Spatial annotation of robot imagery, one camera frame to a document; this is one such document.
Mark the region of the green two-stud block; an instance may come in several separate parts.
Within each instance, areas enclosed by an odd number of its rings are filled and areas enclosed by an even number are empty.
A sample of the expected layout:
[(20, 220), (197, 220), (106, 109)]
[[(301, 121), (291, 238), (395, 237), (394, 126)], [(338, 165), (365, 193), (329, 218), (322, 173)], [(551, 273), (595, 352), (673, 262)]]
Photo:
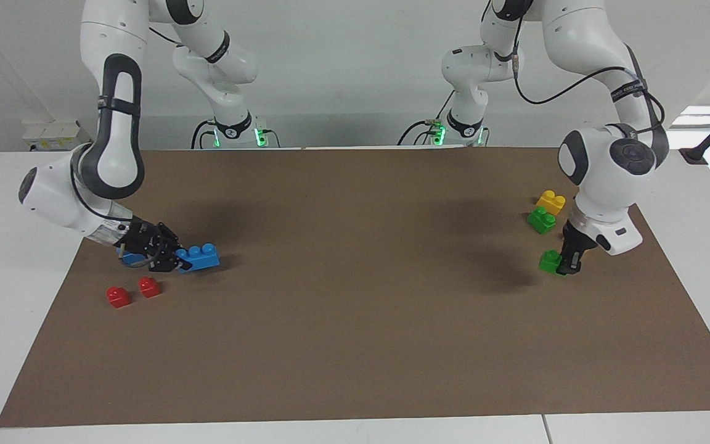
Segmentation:
[(536, 206), (527, 215), (526, 221), (540, 235), (549, 233), (556, 226), (555, 215), (549, 213), (543, 206)]
[(540, 258), (539, 269), (550, 274), (564, 276), (564, 273), (558, 270), (562, 261), (563, 257), (557, 250), (546, 250)]

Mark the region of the yellow two-stud block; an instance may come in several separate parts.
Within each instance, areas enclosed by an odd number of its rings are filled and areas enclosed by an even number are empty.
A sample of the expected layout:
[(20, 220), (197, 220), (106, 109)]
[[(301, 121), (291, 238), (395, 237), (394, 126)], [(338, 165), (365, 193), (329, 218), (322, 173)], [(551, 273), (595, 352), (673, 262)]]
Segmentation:
[(552, 189), (547, 189), (536, 202), (536, 207), (543, 208), (548, 214), (558, 216), (564, 210), (566, 197), (558, 195)]

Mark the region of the white socket box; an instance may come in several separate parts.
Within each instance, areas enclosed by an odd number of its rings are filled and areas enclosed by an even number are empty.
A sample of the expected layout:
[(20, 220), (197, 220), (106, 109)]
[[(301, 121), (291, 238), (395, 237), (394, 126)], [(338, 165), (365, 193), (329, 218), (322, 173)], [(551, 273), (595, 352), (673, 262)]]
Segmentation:
[(88, 132), (76, 119), (22, 121), (23, 143), (29, 151), (70, 151), (91, 142)]

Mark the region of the brown table mat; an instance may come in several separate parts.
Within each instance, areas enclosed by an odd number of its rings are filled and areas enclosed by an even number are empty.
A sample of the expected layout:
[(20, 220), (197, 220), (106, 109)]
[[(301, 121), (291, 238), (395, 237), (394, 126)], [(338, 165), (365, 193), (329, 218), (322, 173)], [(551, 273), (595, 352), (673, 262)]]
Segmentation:
[[(556, 149), (144, 154), (124, 202), (221, 266), (156, 274), (81, 243), (0, 427), (710, 410), (710, 331), (648, 223), (539, 269), (572, 197)], [(109, 287), (130, 291), (116, 309)]]

